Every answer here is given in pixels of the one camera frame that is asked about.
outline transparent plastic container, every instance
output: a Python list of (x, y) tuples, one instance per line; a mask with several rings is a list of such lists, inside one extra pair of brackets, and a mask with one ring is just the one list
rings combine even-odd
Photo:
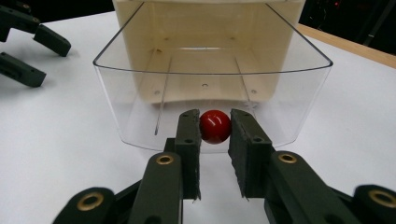
[[(163, 150), (181, 113), (231, 108), (251, 113), (275, 147), (297, 138), (332, 61), (277, 2), (132, 2), (93, 62), (123, 142)], [(128, 9), (123, 3), (117, 8)], [(228, 144), (203, 142), (201, 151), (226, 152)]]

